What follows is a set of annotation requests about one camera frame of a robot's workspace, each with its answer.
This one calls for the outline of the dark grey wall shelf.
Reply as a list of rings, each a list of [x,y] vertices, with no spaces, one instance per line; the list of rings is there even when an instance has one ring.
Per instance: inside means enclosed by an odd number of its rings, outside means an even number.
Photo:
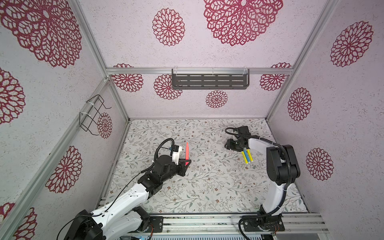
[[[175,90],[246,90],[250,85],[248,71],[241,74],[179,74],[172,69]]]

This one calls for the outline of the blue highlighter pen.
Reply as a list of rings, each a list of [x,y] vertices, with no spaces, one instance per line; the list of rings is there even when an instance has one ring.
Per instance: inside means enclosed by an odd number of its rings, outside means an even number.
[[[244,150],[243,150],[243,157],[245,159],[246,164],[248,164],[248,163],[253,161],[249,149],[244,148]]]

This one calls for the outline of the yellow highlighter pen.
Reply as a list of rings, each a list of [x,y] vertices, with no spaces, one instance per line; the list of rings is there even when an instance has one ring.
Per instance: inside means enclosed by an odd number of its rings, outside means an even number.
[[[241,153],[242,153],[242,156],[244,158],[245,164],[248,164],[249,162],[248,162],[248,158],[247,158],[246,153],[244,151],[242,151]]]
[[[247,149],[247,158],[248,158],[248,162],[251,163],[253,162],[253,157],[252,157],[252,154],[251,154],[251,151],[249,149]]]

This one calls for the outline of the pink highlighter pen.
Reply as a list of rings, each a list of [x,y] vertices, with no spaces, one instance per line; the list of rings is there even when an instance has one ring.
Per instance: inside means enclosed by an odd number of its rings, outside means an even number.
[[[186,143],[186,156],[185,156],[185,159],[189,160],[189,143]]]

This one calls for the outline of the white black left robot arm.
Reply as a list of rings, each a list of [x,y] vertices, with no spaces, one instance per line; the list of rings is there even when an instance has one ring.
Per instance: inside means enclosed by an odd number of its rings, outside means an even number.
[[[116,240],[131,232],[150,229],[150,214],[141,204],[159,192],[165,181],[178,175],[184,177],[191,160],[173,161],[162,155],[139,173],[139,180],[128,191],[92,212],[83,210],[68,222],[66,240]]]

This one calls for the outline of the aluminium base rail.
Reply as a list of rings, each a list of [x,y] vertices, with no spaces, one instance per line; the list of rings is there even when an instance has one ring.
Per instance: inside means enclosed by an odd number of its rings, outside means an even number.
[[[305,235],[328,234],[329,230],[320,214],[282,213],[273,216],[264,227],[255,220],[239,221],[252,214],[165,214],[150,215],[149,224],[156,236],[162,235]]]

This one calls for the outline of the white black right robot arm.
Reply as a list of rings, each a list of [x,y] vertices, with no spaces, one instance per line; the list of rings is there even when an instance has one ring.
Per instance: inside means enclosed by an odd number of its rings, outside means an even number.
[[[253,216],[243,216],[238,222],[242,234],[245,231],[260,230],[284,231],[282,220],[283,204],[288,189],[300,176],[300,167],[295,151],[290,145],[279,145],[261,137],[238,137],[228,139],[225,143],[228,150],[241,152],[245,162],[251,162],[250,150],[256,150],[266,157],[266,171],[270,179],[268,194],[259,211]]]

